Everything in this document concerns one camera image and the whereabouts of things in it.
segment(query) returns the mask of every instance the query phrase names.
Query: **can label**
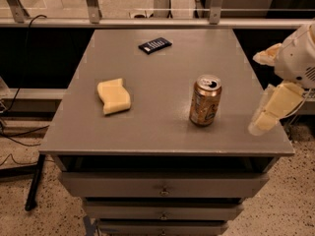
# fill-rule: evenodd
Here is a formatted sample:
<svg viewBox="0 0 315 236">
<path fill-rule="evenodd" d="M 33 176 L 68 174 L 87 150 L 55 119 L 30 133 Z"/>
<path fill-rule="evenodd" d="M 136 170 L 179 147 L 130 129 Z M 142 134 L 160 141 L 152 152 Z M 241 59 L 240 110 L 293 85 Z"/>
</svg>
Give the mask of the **can label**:
<svg viewBox="0 0 315 236">
<path fill-rule="evenodd" d="M 221 98 L 221 81 L 218 77 L 205 75 L 198 78 L 190 107 L 190 120 L 200 126 L 214 122 Z"/>
</svg>

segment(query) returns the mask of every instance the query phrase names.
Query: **soda can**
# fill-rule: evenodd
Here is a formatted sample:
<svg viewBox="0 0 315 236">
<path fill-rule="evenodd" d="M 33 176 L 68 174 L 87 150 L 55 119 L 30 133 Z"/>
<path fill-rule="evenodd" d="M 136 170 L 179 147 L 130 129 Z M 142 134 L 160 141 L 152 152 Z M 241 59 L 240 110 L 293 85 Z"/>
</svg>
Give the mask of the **soda can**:
<svg viewBox="0 0 315 236">
<path fill-rule="evenodd" d="M 199 126 L 212 124 L 220 103 L 221 92 L 221 80 L 217 76 L 200 76 L 194 85 L 189 119 Z"/>
</svg>

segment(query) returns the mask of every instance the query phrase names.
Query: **white robotic arm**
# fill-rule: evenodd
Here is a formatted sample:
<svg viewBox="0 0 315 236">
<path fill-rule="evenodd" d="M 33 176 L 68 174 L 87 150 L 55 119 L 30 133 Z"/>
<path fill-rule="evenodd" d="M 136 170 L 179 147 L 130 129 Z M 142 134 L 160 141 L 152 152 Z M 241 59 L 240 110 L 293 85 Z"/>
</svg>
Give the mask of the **white robotic arm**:
<svg viewBox="0 0 315 236">
<path fill-rule="evenodd" d="M 259 136 L 305 101 L 304 89 L 315 89 L 315 24 L 300 27 L 282 44 L 257 53 L 254 60 L 275 66 L 283 79 L 276 88 L 268 85 L 249 124 L 249 132 Z"/>
</svg>

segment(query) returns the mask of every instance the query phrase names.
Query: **sponge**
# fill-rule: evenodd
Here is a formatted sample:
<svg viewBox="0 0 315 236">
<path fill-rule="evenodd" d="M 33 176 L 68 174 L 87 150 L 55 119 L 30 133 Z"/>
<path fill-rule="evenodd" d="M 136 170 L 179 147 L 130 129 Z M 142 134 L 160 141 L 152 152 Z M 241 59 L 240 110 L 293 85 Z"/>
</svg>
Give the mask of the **sponge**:
<svg viewBox="0 0 315 236">
<path fill-rule="evenodd" d="M 131 106 L 130 95 L 123 87 L 122 79 L 99 83 L 97 92 L 104 103 L 104 115 L 127 110 Z"/>
</svg>

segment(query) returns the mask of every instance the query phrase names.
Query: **drawer knob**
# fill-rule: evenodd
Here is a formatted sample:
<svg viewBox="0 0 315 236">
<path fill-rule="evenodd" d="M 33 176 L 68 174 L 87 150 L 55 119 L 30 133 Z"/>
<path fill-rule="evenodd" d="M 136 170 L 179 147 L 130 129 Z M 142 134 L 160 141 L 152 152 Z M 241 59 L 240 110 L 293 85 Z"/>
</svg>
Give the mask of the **drawer knob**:
<svg viewBox="0 0 315 236">
<path fill-rule="evenodd" d="M 162 197 L 167 197 L 169 195 L 169 192 L 166 190 L 166 187 L 163 188 L 163 190 L 161 190 L 159 192 L 159 194 L 162 196 Z"/>
<path fill-rule="evenodd" d="M 167 216 L 165 215 L 165 213 L 163 213 L 159 219 L 160 219 L 160 220 L 163 220 L 163 221 L 168 220 L 168 218 L 167 218 Z"/>
</svg>

